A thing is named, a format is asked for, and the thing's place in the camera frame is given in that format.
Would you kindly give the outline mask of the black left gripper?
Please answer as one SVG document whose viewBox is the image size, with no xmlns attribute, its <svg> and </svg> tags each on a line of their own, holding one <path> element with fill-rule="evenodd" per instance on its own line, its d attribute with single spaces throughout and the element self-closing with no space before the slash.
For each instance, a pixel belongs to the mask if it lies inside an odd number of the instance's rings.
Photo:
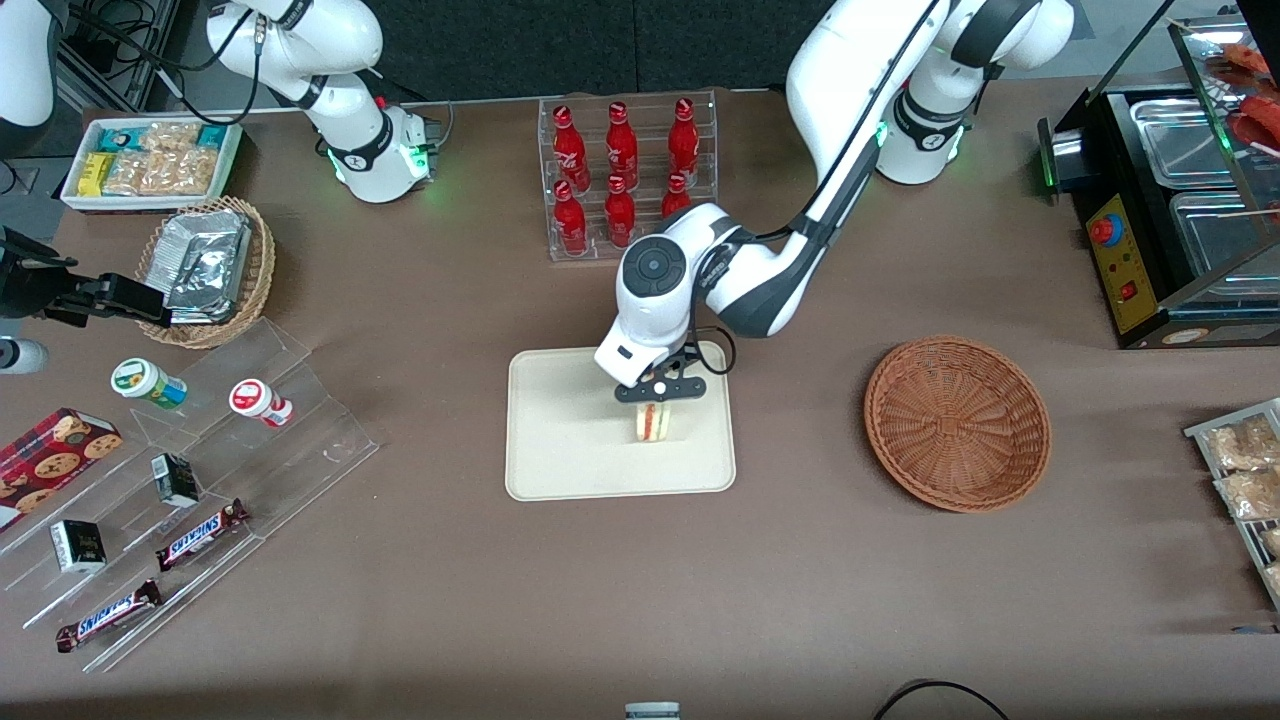
<svg viewBox="0 0 1280 720">
<path fill-rule="evenodd" d="M 644 414 L 648 404 L 660 404 L 663 413 L 672 413 L 675 400 L 700 398 L 705 395 L 707 380 L 689 373 L 691 366 L 700 363 L 700 348 L 685 345 L 675 355 L 648 366 L 634 386 L 616 386 L 614 400 L 620 404 L 635 404 L 636 414 Z"/>
</svg>

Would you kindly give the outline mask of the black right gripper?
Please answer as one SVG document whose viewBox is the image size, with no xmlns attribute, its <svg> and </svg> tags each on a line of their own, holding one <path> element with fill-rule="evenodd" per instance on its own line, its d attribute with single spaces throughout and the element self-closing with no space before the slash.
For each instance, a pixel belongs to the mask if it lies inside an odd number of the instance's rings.
<svg viewBox="0 0 1280 720">
<path fill-rule="evenodd" d="M 88 316 L 166 324 L 164 292 L 119 274 L 87 279 L 70 273 L 74 258 L 10 228 L 3 229 L 1 318 L 29 316 L 86 327 Z"/>
</svg>

